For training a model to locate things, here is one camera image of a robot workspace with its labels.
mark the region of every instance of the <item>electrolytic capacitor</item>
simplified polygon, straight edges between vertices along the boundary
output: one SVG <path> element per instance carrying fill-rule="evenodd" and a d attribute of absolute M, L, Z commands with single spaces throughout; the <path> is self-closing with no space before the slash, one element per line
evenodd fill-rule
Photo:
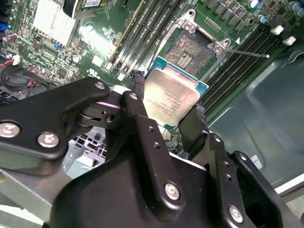
<path fill-rule="evenodd" d="M 292 11 L 298 11 L 301 8 L 301 3 L 298 1 L 292 1 L 289 3 L 288 8 Z"/>
<path fill-rule="evenodd" d="M 258 0 L 251 0 L 248 2 L 249 9 L 254 9 L 258 6 Z"/>
<path fill-rule="evenodd" d="M 74 63 L 79 63 L 81 61 L 81 56 L 80 55 L 74 55 L 72 58 Z"/>
<path fill-rule="evenodd" d="M 294 14 L 297 17 L 303 17 L 304 16 L 304 8 L 300 8 L 298 11 L 294 12 Z"/>
<path fill-rule="evenodd" d="M 257 18 L 258 18 L 259 22 L 262 24 L 265 24 L 268 21 L 268 17 L 265 15 L 259 15 Z"/>
<path fill-rule="evenodd" d="M 30 69 L 30 72 L 32 73 L 38 73 L 40 71 L 40 66 L 36 65 L 36 66 L 33 66 L 31 69 Z"/>
<path fill-rule="evenodd" d="M 18 39 L 18 35 L 16 33 L 6 35 L 5 37 L 2 38 L 2 40 L 5 42 L 11 42 L 16 39 Z"/>

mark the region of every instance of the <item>white connector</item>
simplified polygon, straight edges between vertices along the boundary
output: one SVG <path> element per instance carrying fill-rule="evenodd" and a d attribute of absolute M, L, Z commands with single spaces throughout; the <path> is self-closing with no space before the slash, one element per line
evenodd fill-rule
<path fill-rule="evenodd" d="M 16 65 L 18 65 L 19 63 L 20 63 L 20 61 L 21 61 L 21 57 L 20 57 L 20 55 L 14 55 L 13 56 L 13 62 L 12 62 L 12 65 L 13 66 L 16 66 Z"/>
<path fill-rule="evenodd" d="M 283 40 L 283 44 L 287 46 L 292 46 L 296 41 L 296 38 L 294 37 L 288 37 L 287 39 Z"/>

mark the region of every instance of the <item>black metal bracket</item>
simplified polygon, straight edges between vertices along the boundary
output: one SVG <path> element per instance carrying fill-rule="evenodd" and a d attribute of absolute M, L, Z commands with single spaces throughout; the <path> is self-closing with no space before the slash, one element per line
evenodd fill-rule
<path fill-rule="evenodd" d="M 208 211 L 216 227 L 255 227 L 247 218 L 233 161 L 220 137 L 209 133 L 201 151 L 209 171 Z"/>
<path fill-rule="evenodd" d="M 246 212 L 257 227 L 303 227 L 247 155 L 235 151 L 231 159 L 237 167 Z"/>
<path fill-rule="evenodd" d="M 204 108 L 198 104 L 194 106 L 179 122 L 179 130 L 184 151 L 189 153 L 189 160 L 192 160 L 204 147 L 209 134 Z"/>
<path fill-rule="evenodd" d="M 124 92 L 121 105 L 126 124 L 107 149 L 107 160 L 119 153 L 133 150 L 143 181 L 145 199 L 150 210 L 160 219 L 172 220 L 181 213 L 186 199 L 180 179 L 174 170 L 168 149 L 155 120 L 149 119 L 143 101 L 135 93 Z M 166 193 L 166 185 L 176 188 L 173 198 Z"/>
<path fill-rule="evenodd" d="M 75 124 L 80 111 L 109 93 L 108 87 L 88 77 L 2 107 L 0 123 L 14 123 L 20 132 L 14 137 L 0 137 L 0 168 L 36 175 L 54 173 L 75 131 L 79 134 L 92 129 Z M 58 145 L 39 145 L 42 133 L 53 134 Z"/>

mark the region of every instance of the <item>silver screw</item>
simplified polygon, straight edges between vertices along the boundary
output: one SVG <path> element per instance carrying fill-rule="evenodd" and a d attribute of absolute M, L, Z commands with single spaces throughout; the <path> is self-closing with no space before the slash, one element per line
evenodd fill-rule
<path fill-rule="evenodd" d="M 96 86 L 98 89 L 105 89 L 104 84 L 102 84 L 101 82 L 97 82 L 97 83 L 95 84 L 95 86 Z"/>
<path fill-rule="evenodd" d="M 244 155 L 240 154 L 240 156 L 241 156 L 241 159 L 243 159 L 244 161 L 247 161 L 247 158 Z"/>
<path fill-rule="evenodd" d="M 220 142 L 220 138 L 217 135 L 215 135 L 214 138 L 217 142 Z"/>
<path fill-rule="evenodd" d="M 242 223 L 243 222 L 243 216 L 241 215 L 241 212 L 235 207 L 235 206 L 229 206 L 229 213 L 232 216 L 232 218 L 238 222 Z"/>
<path fill-rule="evenodd" d="M 12 138 L 20 133 L 20 128 L 14 123 L 1 123 L 0 136 L 4 138 Z"/>
<path fill-rule="evenodd" d="M 136 94 L 130 94 L 130 97 L 133 98 L 134 100 L 138 100 L 137 95 Z"/>
<path fill-rule="evenodd" d="M 186 30 L 189 30 L 189 29 L 190 29 L 190 25 L 188 25 L 188 24 L 185 25 L 185 29 L 186 29 Z"/>
<path fill-rule="evenodd" d="M 165 191 L 166 191 L 167 196 L 171 200 L 178 200 L 180 197 L 180 191 L 174 184 L 166 183 Z"/>
<path fill-rule="evenodd" d="M 52 132 L 45 132 L 38 137 L 38 143 L 42 147 L 53 148 L 59 144 L 59 138 Z"/>
<path fill-rule="evenodd" d="M 220 47 L 216 47 L 215 48 L 215 52 L 220 52 L 221 51 L 221 48 Z"/>

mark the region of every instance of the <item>chipset heatsink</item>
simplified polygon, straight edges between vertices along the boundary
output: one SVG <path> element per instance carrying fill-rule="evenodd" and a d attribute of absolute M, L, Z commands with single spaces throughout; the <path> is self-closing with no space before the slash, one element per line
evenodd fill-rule
<path fill-rule="evenodd" d="M 33 23 L 38 34 L 67 47 L 76 26 L 76 20 L 66 15 L 59 4 L 51 0 L 39 0 Z"/>

